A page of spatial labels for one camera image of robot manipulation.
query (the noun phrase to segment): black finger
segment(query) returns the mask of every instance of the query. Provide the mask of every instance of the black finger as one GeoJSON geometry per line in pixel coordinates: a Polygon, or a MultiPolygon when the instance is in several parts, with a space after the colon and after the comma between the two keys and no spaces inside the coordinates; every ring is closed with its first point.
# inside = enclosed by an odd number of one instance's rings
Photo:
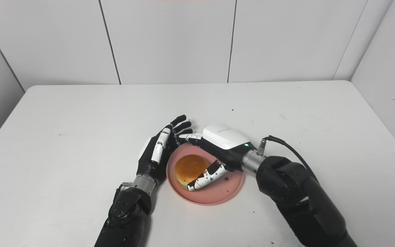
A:
{"type": "Polygon", "coordinates": [[[183,122],[180,125],[178,125],[176,128],[174,128],[175,133],[181,132],[182,130],[186,129],[186,128],[190,128],[191,127],[191,122],[187,121],[187,122],[183,122]]]}
{"type": "Polygon", "coordinates": [[[185,134],[185,133],[193,133],[193,130],[192,129],[185,129],[185,130],[177,133],[176,136],[179,136],[180,134],[185,134]]]}
{"type": "Polygon", "coordinates": [[[179,124],[180,122],[184,122],[185,120],[187,120],[187,116],[181,115],[181,116],[175,118],[175,120],[173,120],[172,122],[170,122],[170,124],[174,127],[177,124],[179,124]]]}

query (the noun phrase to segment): black joint actuator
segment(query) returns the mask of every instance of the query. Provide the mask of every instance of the black joint actuator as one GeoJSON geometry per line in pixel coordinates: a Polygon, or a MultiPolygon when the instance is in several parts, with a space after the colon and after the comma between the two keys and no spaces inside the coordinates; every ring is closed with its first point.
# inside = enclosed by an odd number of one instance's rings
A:
{"type": "Polygon", "coordinates": [[[151,210],[152,201],[146,192],[137,188],[120,191],[94,247],[140,246],[151,210]]]}

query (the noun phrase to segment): black cable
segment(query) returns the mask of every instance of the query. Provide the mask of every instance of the black cable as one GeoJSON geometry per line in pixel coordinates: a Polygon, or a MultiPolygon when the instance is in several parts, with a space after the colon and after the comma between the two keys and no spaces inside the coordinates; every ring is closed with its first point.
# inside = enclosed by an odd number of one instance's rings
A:
{"type": "Polygon", "coordinates": [[[313,170],[309,167],[309,165],[307,164],[307,162],[304,160],[303,157],[301,157],[301,155],[289,144],[287,144],[287,142],[285,142],[283,139],[280,139],[278,137],[275,136],[266,136],[265,138],[263,138],[267,141],[271,141],[271,142],[276,142],[279,143],[285,147],[287,147],[289,150],[291,150],[292,153],[294,153],[294,155],[301,161],[301,163],[306,167],[307,170],[309,170],[309,172],[312,173],[312,177],[318,181],[318,179],[315,176],[315,173],[313,172],[313,170]]]}

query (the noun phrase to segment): robotic finger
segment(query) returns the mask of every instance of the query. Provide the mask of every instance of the robotic finger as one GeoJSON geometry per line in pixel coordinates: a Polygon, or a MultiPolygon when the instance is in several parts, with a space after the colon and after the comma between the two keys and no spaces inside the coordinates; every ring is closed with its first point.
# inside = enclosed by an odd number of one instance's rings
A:
{"type": "Polygon", "coordinates": [[[191,181],[187,185],[187,189],[188,191],[201,189],[222,177],[222,175],[224,175],[227,171],[226,165],[222,161],[216,160],[211,165],[209,165],[208,168],[205,169],[205,172],[201,173],[198,178],[191,181]]]}

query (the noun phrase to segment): panel seam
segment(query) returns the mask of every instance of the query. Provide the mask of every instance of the panel seam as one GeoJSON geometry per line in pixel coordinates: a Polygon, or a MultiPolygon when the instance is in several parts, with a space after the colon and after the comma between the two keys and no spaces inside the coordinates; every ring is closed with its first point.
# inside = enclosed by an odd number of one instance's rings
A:
{"type": "Polygon", "coordinates": [[[118,83],[121,85],[120,73],[118,72],[117,61],[115,58],[114,49],[112,48],[111,37],[109,36],[108,25],[106,24],[105,13],[103,12],[103,6],[101,4],[101,0],[98,0],[98,4],[100,6],[100,11],[101,11],[101,16],[103,18],[103,23],[105,24],[106,35],[108,36],[109,47],[111,48],[112,59],[114,60],[114,66],[115,66],[116,73],[117,73],[118,83]]]}
{"type": "Polygon", "coordinates": [[[345,47],[345,51],[344,51],[344,53],[342,54],[342,57],[341,57],[340,60],[339,60],[339,63],[338,63],[338,65],[337,65],[337,67],[336,67],[336,70],[335,70],[335,73],[333,74],[332,80],[335,79],[336,73],[337,73],[337,71],[339,70],[339,66],[340,66],[342,60],[344,59],[345,53],[347,53],[347,49],[348,49],[348,47],[349,47],[349,45],[350,45],[351,40],[353,39],[353,35],[355,34],[356,29],[358,28],[359,21],[360,21],[361,18],[362,18],[362,15],[363,15],[363,13],[364,13],[364,11],[365,11],[365,8],[366,8],[366,6],[367,6],[367,4],[368,4],[368,1],[369,1],[369,0],[367,0],[367,1],[365,2],[365,5],[364,5],[364,7],[363,7],[363,9],[362,9],[362,12],[361,12],[361,14],[360,14],[360,16],[359,16],[358,22],[356,22],[355,28],[353,29],[353,33],[351,33],[350,39],[348,40],[347,46],[345,47]]]}
{"type": "Polygon", "coordinates": [[[237,0],[234,6],[234,18],[232,21],[232,33],[231,33],[231,48],[229,50],[229,63],[228,63],[228,78],[226,79],[226,83],[229,83],[229,71],[231,69],[231,57],[232,57],[232,44],[234,42],[234,27],[236,24],[236,12],[237,12],[237,0]]]}
{"type": "Polygon", "coordinates": [[[11,71],[13,77],[16,79],[17,84],[20,86],[22,92],[24,92],[24,94],[25,94],[24,87],[21,85],[21,83],[19,82],[18,78],[16,77],[16,74],[14,73],[14,71],[13,71],[13,69],[11,68],[10,64],[8,63],[7,58],[4,56],[4,53],[2,52],[1,48],[0,48],[0,54],[1,54],[1,56],[3,57],[5,63],[7,64],[7,67],[10,69],[10,71],[11,71]]]}

